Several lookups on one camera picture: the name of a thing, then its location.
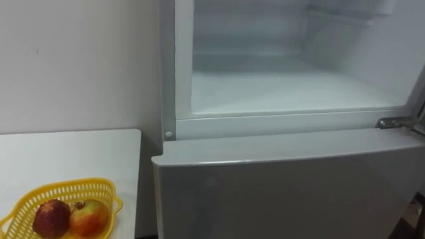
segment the refrigerator door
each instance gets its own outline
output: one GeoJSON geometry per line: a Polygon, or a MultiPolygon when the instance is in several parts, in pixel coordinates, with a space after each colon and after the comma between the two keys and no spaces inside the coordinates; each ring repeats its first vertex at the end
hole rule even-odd
{"type": "Polygon", "coordinates": [[[425,137],[356,129],[170,141],[162,239],[388,238],[425,180],[425,137]]]}

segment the refrigerator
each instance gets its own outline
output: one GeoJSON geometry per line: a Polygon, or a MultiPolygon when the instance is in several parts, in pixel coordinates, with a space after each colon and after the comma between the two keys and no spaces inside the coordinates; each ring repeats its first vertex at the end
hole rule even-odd
{"type": "Polygon", "coordinates": [[[158,4],[159,237],[388,238],[425,181],[425,1],[158,4]]]}

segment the fruit basket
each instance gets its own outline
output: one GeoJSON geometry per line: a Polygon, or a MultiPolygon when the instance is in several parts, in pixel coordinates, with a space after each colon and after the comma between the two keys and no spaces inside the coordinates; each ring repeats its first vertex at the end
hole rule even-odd
{"type": "MultiPolygon", "coordinates": [[[[41,238],[33,231],[33,220],[39,206],[51,199],[58,199],[69,205],[88,199],[104,203],[110,212],[109,224],[103,233],[94,239],[109,238],[114,228],[116,214],[123,206],[121,199],[116,195],[115,185],[107,179],[78,179],[41,186],[27,193],[19,200],[12,212],[0,220],[0,239],[41,238]]],[[[68,238],[75,237],[67,233],[61,239],[68,238]]]]}

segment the apple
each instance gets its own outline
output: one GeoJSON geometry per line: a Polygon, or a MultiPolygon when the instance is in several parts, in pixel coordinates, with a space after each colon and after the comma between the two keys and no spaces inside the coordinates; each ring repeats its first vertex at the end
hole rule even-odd
{"type": "Polygon", "coordinates": [[[65,202],[57,199],[44,202],[35,213],[33,230],[42,238],[60,238],[69,229],[70,215],[65,202]]]}
{"type": "Polygon", "coordinates": [[[74,205],[70,217],[71,233],[81,237],[95,236],[105,229],[109,221],[109,211],[98,200],[85,200],[74,205]]]}

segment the refrigerator door hinge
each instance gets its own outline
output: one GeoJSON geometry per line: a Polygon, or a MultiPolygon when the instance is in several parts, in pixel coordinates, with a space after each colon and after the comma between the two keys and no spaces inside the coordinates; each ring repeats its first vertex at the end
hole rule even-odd
{"type": "Polygon", "coordinates": [[[418,123],[418,119],[414,117],[394,117],[379,119],[376,128],[378,129],[394,129],[398,127],[407,127],[413,129],[418,123]]]}

